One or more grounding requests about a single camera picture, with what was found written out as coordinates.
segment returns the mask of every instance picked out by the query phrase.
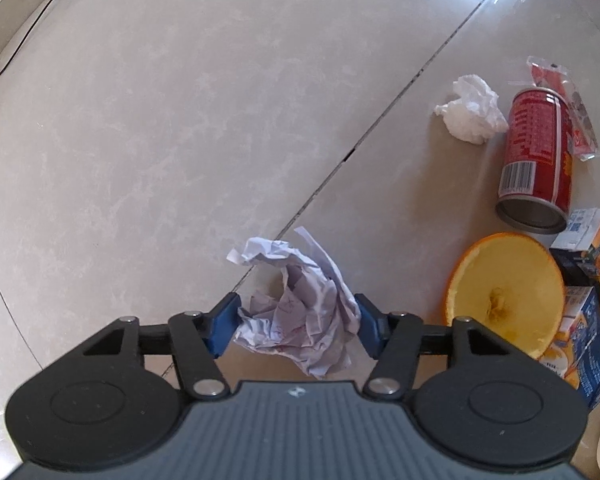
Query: juice carton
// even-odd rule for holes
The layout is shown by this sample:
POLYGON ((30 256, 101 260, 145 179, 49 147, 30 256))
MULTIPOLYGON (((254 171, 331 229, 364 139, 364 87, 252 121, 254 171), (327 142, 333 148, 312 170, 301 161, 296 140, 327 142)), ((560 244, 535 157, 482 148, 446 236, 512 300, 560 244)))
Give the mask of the juice carton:
POLYGON ((600 297, 600 208, 577 209, 550 251, 567 285, 591 285, 600 297))
POLYGON ((540 362, 585 399, 600 402, 600 304, 593 287, 568 286, 562 323, 540 362))

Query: crumpled paper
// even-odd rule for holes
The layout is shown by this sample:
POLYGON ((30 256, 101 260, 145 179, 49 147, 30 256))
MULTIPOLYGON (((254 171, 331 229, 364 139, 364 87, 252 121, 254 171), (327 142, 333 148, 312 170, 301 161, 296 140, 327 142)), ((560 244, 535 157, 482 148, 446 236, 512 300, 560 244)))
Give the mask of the crumpled paper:
POLYGON ((242 324, 234 341, 253 352, 290 358, 307 375, 323 378, 351 364, 346 343, 358 333, 360 308, 338 266, 303 227, 295 229, 309 247, 305 256, 288 242, 250 238, 234 264, 268 264, 280 269, 279 300, 256 292, 238 310, 242 324))
POLYGON ((507 120, 498 108, 498 94, 475 74, 463 75, 454 81, 459 99, 434 108, 442 115, 449 133, 455 138, 482 144, 495 134, 509 129, 507 120))

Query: metal screw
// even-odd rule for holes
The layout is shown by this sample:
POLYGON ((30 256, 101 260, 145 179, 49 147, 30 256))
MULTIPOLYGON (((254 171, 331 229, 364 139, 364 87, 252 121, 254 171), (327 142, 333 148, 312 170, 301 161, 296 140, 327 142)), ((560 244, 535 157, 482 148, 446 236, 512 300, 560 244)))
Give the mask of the metal screw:
POLYGON ((378 377, 369 381, 368 388, 375 394, 391 395, 400 389, 400 383, 389 377, 378 377))
POLYGON ((224 392, 224 383, 217 379, 202 379, 193 385, 193 391, 205 397, 215 397, 224 392))

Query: black wire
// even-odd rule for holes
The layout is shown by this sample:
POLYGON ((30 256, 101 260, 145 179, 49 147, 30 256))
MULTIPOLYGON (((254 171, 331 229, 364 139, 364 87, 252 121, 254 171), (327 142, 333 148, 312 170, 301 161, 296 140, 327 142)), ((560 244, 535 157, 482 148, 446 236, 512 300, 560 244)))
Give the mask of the black wire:
POLYGON ((6 65, 2 67, 2 69, 0 70, 0 76, 4 73, 5 70, 7 70, 7 68, 9 67, 9 65, 11 64, 11 61, 13 61, 13 58, 16 57, 16 54, 18 53, 18 51, 20 50, 20 47, 24 44, 24 42, 26 41, 27 37, 29 36, 29 33, 33 30, 33 28, 36 26, 36 23, 40 20, 40 18, 42 17, 42 15, 45 13, 45 10, 47 10, 48 6, 51 5, 51 2, 53 0, 49 0, 45 7, 43 7, 43 9, 40 11, 40 14, 38 15, 38 17, 36 18, 36 20, 31 24, 31 26, 29 27, 29 30, 27 31, 27 33, 24 35, 24 38, 22 38, 22 40, 20 41, 20 44, 18 45, 18 47, 16 48, 16 50, 13 52, 13 54, 11 54, 11 57, 9 58, 9 60, 7 61, 6 65))

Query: red can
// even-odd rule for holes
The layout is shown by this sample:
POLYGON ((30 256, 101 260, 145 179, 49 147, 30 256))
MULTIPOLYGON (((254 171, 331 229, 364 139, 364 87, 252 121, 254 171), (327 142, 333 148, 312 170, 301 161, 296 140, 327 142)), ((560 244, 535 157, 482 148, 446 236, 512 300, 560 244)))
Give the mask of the red can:
POLYGON ((573 125, 553 90, 532 87, 513 98, 496 213, 537 234, 567 227, 571 205, 573 125))

